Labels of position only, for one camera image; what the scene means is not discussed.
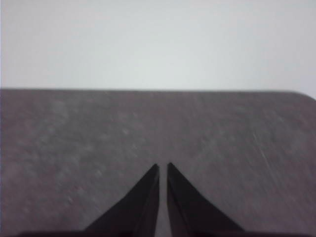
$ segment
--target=black pointed tip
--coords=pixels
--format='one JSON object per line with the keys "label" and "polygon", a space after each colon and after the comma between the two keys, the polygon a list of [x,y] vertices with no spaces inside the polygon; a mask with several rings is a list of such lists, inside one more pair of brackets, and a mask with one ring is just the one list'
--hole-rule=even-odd
{"label": "black pointed tip", "polygon": [[168,209],[173,232],[242,231],[242,228],[206,200],[189,180],[168,164]]}
{"label": "black pointed tip", "polygon": [[109,236],[154,237],[159,206],[159,167],[154,164],[117,204],[86,228]]}

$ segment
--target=gray table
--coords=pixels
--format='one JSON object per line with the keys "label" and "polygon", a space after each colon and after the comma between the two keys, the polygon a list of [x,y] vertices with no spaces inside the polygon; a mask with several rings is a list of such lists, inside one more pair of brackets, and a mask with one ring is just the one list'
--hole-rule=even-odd
{"label": "gray table", "polygon": [[1,91],[2,235],[80,230],[153,163],[247,230],[316,235],[316,103],[297,93]]}

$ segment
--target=gray surface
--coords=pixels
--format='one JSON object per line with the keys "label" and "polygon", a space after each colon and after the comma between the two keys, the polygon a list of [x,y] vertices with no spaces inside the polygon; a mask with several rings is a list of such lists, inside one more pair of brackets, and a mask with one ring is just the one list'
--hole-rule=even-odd
{"label": "gray surface", "polygon": [[1,91],[2,235],[80,230],[166,164],[247,230],[316,235],[316,103],[296,93]]}

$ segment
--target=scratch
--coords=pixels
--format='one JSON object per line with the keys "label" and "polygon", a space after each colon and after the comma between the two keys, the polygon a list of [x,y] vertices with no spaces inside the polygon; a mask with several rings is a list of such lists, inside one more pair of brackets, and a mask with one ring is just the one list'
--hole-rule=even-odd
{"label": "scratch", "polygon": [[269,161],[268,161],[268,159],[267,159],[267,157],[266,157],[266,154],[265,154],[265,153],[263,152],[263,150],[261,149],[261,146],[260,146],[260,144],[259,144],[259,141],[258,141],[258,139],[257,139],[256,134],[253,132],[252,135],[253,135],[253,137],[255,138],[256,145],[257,145],[257,147],[258,147],[258,149],[259,149],[259,151],[260,151],[260,153],[261,153],[261,156],[263,157],[263,159],[264,159],[264,161],[265,161],[265,163],[266,163],[266,166],[267,166],[267,168],[268,168],[268,171],[269,171],[269,173],[270,173],[270,175],[271,175],[273,181],[274,181],[275,183],[277,183],[277,179],[276,179],[276,177],[275,177],[275,175],[274,175],[274,173],[273,173],[273,171],[272,171],[272,168],[271,168],[270,163],[269,163]]}

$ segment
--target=white wall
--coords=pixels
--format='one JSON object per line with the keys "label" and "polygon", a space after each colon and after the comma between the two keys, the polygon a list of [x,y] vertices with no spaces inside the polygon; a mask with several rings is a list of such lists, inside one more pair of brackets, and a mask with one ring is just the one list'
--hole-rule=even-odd
{"label": "white wall", "polygon": [[316,0],[2,0],[2,87],[316,98]]}

